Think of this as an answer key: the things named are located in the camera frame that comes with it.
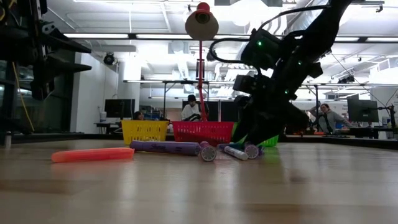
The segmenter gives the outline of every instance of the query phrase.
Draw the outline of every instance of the computer monitor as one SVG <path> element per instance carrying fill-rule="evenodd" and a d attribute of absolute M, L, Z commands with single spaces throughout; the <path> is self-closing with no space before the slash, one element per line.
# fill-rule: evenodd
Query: computer monitor
<path fill-rule="evenodd" d="M 353 122 L 379 122 L 377 102 L 348 99 L 348 116 Z"/>
<path fill-rule="evenodd" d="M 105 112 L 107 118 L 132 118 L 134 114 L 134 99 L 105 100 Z"/>

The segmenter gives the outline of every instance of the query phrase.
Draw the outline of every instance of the person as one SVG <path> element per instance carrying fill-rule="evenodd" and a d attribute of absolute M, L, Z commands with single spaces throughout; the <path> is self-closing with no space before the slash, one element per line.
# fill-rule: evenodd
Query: person
<path fill-rule="evenodd" d="M 142 114 L 140 111 L 136 111 L 133 116 L 133 120 L 138 120 L 138 121 L 143 121 L 144 120 L 144 114 Z"/>
<path fill-rule="evenodd" d="M 315 117 L 317 117 L 316 109 L 317 109 L 316 106 L 310 109 L 310 113 Z M 352 125 L 346 119 L 344 119 L 338 113 L 332 111 L 327 103 L 321 104 L 320 109 L 321 111 L 317 119 L 315 120 L 315 123 L 319 124 L 320 127 L 319 131 L 333 134 L 336 132 L 336 123 L 343 123 L 345 126 L 349 128 L 352 127 Z"/>
<path fill-rule="evenodd" d="M 200 120 L 199 106 L 195 95 L 188 96 L 188 104 L 185 105 L 181 112 L 182 121 L 198 121 Z"/>

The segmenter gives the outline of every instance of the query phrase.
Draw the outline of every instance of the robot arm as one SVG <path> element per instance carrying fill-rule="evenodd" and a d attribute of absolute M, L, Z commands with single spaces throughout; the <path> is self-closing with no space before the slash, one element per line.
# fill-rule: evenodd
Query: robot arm
<path fill-rule="evenodd" d="M 295 92 L 307 76 L 316 78 L 323 73 L 317 61 L 330 52 L 340 19 L 351 2 L 329 0 L 329 4 L 323 6 L 324 10 L 306 30 L 291 32 L 283 40 L 262 27 L 252 31 L 240 62 L 256 67 L 259 74 L 254 78 L 236 77 L 233 89 L 250 96 L 235 99 L 242 117 L 233 141 L 247 135 L 245 141 L 259 144 L 280 134 L 285 125 L 296 130 L 308 126 L 308 116 L 290 101 L 297 98 Z M 271 78 L 261 75 L 260 68 L 273 69 Z"/>

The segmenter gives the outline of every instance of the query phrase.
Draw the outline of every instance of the woman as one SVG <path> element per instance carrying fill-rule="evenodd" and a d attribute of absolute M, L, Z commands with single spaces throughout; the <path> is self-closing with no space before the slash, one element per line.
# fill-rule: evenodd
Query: woman
<path fill-rule="evenodd" d="M 137 111 L 134 113 L 133 120 L 138 120 L 138 121 L 143 121 L 144 120 L 144 114 L 142 114 L 140 111 Z"/>
<path fill-rule="evenodd" d="M 315 117 L 317 116 L 316 109 L 316 106 L 310 109 L 310 113 Z M 321 105 L 321 113 L 317 117 L 317 120 L 315 120 L 315 123 L 316 122 L 319 124 L 319 131 L 330 134 L 333 134 L 336 131 L 336 123 L 343 123 L 349 128 L 352 127 L 352 125 L 346 119 L 344 119 L 338 113 L 332 111 L 327 103 Z"/>

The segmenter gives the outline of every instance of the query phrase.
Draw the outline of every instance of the table surface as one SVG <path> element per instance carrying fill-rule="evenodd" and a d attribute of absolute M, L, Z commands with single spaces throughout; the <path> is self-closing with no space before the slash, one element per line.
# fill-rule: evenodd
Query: table surface
<path fill-rule="evenodd" d="M 76 140 L 0 151 L 1 223 L 284 224 L 398 221 L 398 153 L 283 144 L 260 159 L 136 153 L 133 161 L 51 163 Z"/>

